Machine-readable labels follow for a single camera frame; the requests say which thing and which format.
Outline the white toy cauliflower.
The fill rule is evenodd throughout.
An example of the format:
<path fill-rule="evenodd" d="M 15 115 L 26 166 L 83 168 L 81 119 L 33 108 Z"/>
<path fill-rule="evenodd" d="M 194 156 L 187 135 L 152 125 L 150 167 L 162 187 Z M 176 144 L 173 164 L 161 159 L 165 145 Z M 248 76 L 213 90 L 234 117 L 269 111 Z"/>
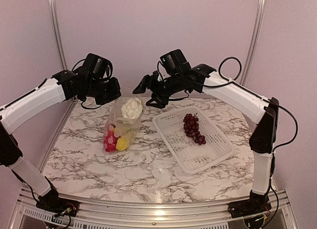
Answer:
<path fill-rule="evenodd" d="M 130 98 L 121 107 L 124 118 L 137 119 L 143 112 L 143 103 L 140 98 Z"/>

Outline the clear zip top bag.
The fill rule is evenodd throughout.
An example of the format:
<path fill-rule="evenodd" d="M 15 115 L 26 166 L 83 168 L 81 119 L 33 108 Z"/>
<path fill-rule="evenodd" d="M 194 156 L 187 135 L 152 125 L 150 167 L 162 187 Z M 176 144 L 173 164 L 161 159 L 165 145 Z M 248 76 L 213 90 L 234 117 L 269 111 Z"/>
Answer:
<path fill-rule="evenodd" d="M 130 98 L 140 98 L 143 103 L 143 100 L 140 95 L 136 95 L 133 97 L 120 97 L 119 99 L 115 100 L 114 105 L 111 109 L 110 115 L 106 121 L 104 133 L 107 130 L 113 131 L 115 137 L 117 138 L 123 137 L 129 140 L 131 145 L 134 142 L 135 137 L 141 127 L 141 117 L 144 113 L 144 103 L 143 103 L 143 112 L 141 113 L 139 118 L 137 119 L 124 118 L 121 113 L 121 107 Z"/>

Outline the red toy bell pepper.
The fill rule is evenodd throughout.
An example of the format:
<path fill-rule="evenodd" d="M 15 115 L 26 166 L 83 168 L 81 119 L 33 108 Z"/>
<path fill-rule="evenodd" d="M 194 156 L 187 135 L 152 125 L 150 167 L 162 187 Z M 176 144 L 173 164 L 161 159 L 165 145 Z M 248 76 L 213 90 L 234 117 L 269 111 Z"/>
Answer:
<path fill-rule="evenodd" d="M 115 152 L 117 140 L 118 138 L 115 137 L 114 132 L 107 130 L 104 133 L 104 150 L 106 152 Z"/>

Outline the dark red toy grapes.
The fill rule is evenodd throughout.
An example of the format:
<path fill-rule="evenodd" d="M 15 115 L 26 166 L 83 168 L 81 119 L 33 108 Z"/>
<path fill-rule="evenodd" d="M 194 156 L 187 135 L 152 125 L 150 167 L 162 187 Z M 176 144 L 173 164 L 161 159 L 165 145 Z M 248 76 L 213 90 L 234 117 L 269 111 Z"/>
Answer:
<path fill-rule="evenodd" d="M 198 145 L 205 145 L 206 138 L 200 132 L 198 114 L 185 114 L 183 118 L 183 130 L 187 137 L 191 138 Z"/>

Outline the yellow toy fruit front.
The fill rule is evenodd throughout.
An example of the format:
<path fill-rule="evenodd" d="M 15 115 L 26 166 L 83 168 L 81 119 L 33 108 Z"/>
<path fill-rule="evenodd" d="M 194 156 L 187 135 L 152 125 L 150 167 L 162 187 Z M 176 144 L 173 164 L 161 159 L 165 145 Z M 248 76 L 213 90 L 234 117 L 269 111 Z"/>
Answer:
<path fill-rule="evenodd" d="M 126 150 L 130 145 L 130 141 L 123 138 L 123 137 L 119 137 L 116 143 L 116 150 L 117 151 L 124 151 Z"/>

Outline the white plastic basket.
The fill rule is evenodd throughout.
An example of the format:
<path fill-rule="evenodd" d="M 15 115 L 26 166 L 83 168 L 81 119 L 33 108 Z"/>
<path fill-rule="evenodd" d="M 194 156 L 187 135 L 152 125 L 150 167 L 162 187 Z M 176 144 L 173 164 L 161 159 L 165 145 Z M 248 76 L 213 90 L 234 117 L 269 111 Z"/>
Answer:
<path fill-rule="evenodd" d="M 186 174 L 204 171 L 234 153 L 231 141 L 196 107 L 159 114 L 153 123 Z"/>

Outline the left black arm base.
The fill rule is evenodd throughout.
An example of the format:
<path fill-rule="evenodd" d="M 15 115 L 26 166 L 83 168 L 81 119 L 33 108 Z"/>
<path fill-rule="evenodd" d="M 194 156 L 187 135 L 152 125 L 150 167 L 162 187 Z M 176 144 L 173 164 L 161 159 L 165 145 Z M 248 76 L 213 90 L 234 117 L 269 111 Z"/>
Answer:
<path fill-rule="evenodd" d="M 55 217 L 69 215 L 76 217 L 79 202 L 61 198 L 57 189 L 50 183 L 50 190 L 44 196 L 38 196 L 36 206 L 40 209 L 55 213 Z"/>

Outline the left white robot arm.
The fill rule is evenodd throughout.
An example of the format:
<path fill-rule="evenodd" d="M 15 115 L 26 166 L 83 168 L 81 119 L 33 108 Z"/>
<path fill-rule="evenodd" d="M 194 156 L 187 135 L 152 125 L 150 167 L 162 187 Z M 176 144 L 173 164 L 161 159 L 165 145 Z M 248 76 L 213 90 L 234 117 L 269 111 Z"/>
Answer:
<path fill-rule="evenodd" d="M 0 108 L 0 163 L 9 167 L 41 197 L 51 211 L 59 211 L 63 204 L 49 181 L 26 159 L 13 133 L 25 122 L 53 105 L 77 97 L 95 99 L 104 105 L 121 96 L 117 78 L 98 78 L 92 72 L 63 70 L 41 85 Z"/>

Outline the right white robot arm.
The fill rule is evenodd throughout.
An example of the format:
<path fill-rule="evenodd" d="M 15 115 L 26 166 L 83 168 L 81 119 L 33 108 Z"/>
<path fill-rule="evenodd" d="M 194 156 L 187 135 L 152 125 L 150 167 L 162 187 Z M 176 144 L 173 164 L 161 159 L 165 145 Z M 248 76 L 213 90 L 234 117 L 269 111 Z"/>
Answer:
<path fill-rule="evenodd" d="M 250 213 L 256 213 L 264 206 L 264 198 L 269 189 L 273 144 L 277 129 L 278 100 L 270 102 L 265 97 L 236 83 L 225 80 L 214 68 L 199 64 L 193 68 L 182 64 L 175 68 L 166 68 L 169 77 L 158 80 L 159 73 L 142 78 L 133 94 L 143 94 L 150 90 L 151 99 L 147 106 L 163 109 L 171 95 L 181 91 L 196 91 L 218 98 L 231 105 L 256 124 L 249 145 L 254 154 L 254 182 L 252 192 L 255 194 L 246 201 L 245 208 Z"/>

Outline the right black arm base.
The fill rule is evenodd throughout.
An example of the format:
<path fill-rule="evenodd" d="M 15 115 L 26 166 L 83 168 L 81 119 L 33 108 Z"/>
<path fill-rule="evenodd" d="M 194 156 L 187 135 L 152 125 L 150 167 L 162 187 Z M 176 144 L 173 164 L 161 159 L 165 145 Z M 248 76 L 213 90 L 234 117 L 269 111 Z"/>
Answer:
<path fill-rule="evenodd" d="M 261 212 L 270 211 L 272 206 L 268 197 L 269 189 L 264 195 L 250 191 L 246 200 L 234 201 L 228 204 L 228 212 L 232 218 L 249 216 Z"/>

